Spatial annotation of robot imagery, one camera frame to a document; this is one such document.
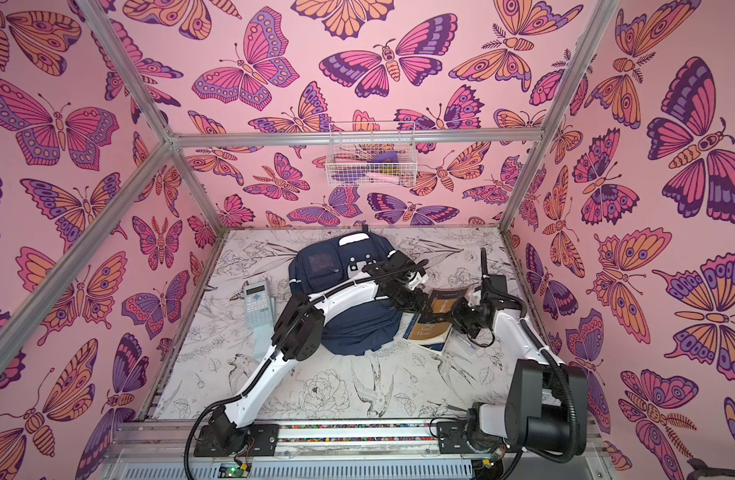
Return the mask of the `navy blue book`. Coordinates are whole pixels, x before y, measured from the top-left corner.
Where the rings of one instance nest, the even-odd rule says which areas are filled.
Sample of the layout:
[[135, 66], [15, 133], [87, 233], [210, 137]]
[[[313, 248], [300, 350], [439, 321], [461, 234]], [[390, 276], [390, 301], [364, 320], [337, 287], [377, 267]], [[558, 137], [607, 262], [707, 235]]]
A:
[[443, 352], [451, 330], [453, 330], [451, 322], [435, 319], [429, 315], [415, 314], [403, 333], [403, 339], [427, 350]]

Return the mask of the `navy blue backpack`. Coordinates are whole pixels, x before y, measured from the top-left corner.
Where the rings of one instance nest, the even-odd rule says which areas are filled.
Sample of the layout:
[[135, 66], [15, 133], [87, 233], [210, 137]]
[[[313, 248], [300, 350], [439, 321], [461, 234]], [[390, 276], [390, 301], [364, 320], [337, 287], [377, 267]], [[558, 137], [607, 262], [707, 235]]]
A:
[[325, 310], [321, 344], [330, 353], [361, 356], [395, 338], [401, 312], [387, 296], [379, 295], [377, 282], [363, 271], [389, 261], [393, 253], [387, 238], [363, 230], [306, 246], [289, 264], [293, 294], [336, 298], [316, 304]]

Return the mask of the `black and tan book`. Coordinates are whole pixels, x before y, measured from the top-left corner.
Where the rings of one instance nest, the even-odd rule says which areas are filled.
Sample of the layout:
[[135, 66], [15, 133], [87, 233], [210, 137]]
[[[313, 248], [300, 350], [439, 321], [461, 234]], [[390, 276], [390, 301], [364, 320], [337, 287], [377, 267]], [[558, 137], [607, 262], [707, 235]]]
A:
[[468, 287], [449, 288], [449, 289], [433, 289], [429, 291], [427, 297], [427, 306], [423, 310], [423, 314], [427, 315], [445, 315], [453, 311], [453, 306], [461, 298], [467, 297], [469, 293]]

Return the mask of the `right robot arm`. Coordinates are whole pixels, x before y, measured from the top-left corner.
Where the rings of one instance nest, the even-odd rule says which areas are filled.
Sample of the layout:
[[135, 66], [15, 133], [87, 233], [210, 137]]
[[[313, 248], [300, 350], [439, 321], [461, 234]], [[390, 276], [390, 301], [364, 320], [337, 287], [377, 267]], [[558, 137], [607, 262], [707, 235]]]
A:
[[511, 384], [499, 404], [477, 402], [467, 410], [461, 440], [474, 452], [497, 457], [513, 449], [565, 464], [587, 448], [587, 378], [559, 359], [539, 337], [521, 298], [489, 273], [481, 249], [479, 301], [455, 301], [447, 315], [457, 332], [483, 348], [477, 336], [489, 332], [511, 356]]

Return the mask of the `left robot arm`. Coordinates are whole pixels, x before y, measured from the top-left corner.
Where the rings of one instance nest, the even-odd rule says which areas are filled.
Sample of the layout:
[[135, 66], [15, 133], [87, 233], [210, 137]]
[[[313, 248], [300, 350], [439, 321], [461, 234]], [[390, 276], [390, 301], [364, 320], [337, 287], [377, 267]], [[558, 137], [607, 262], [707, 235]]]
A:
[[185, 440], [184, 468], [189, 468], [198, 448], [210, 456], [243, 452], [260, 408], [293, 367], [317, 352], [325, 326], [336, 316], [381, 299], [402, 312], [421, 311], [427, 302], [423, 292], [427, 264], [426, 259], [416, 262], [395, 251], [329, 290], [293, 294], [274, 326], [263, 360], [247, 382], [237, 394], [209, 404], [195, 420]]

